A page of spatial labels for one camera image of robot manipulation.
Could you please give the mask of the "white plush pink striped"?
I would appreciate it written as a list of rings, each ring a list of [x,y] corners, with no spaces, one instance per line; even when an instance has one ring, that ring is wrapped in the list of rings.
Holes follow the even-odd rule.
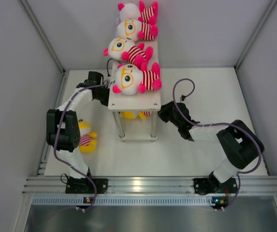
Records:
[[[156,24],[158,20],[159,4],[153,1],[149,7],[145,6],[144,1],[140,0],[138,5],[134,3],[119,3],[117,5],[120,21],[126,19],[136,19],[149,24]]]
[[[116,36],[130,38],[133,41],[153,41],[157,38],[158,32],[157,25],[126,19],[118,24]]]

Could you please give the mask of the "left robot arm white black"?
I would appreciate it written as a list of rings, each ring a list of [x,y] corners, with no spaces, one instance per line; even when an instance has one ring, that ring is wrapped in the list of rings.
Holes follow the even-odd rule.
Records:
[[[108,188],[106,178],[93,178],[83,154],[93,152],[97,145],[97,134],[90,126],[78,118],[78,112],[98,100],[108,105],[109,88],[103,74],[90,71],[87,79],[79,83],[73,94],[56,109],[46,114],[46,141],[52,146],[56,160],[69,168],[67,174],[67,194],[104,194]]]

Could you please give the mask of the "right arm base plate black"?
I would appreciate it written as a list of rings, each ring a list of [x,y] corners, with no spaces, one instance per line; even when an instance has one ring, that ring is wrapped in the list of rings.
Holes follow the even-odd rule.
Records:
[[[236,193],[237,182],[234,178],[228,179],[224,183],[210,178],[195,178],[193,180],[194,192],[200,195],[207,195],[212,193]]]

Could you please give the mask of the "yellow plush striped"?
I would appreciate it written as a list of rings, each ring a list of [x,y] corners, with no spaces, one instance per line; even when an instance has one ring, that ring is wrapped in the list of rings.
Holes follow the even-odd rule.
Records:
[[[126,111],[126,112],[120,113],[120,117],[128,120],[134,120],[137,117],[139,117],[142,120],[146,120],[147,116],[151,116],[151,115],[152,115],[151,111],[139,111],[139,112]]]

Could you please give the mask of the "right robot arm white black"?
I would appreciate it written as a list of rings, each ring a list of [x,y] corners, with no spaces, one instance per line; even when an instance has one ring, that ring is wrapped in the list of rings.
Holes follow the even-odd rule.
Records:
[[[221,145],[226,157],[207,178],[194,179],[194,191],[197,194],[236,193],[238,188],[235,187],[236,181],[233,176],[255,159],[258,162],[262,160],[264,145],[242,120],[201,125],[191,118],[184,103],[174,101],[162,105],[158,116],[165,123],[173,123],[185,140]]]

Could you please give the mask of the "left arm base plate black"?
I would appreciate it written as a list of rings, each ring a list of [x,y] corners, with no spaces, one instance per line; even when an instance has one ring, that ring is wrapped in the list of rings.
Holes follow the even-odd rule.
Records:
[[[108,179],[106,178],[94,178],[92,179],[97,193],[104,194],[108,189]],[[70,177],[66,183],[66,194],[95,194],[95,188],[93,184],[86,178],[72,178]]]

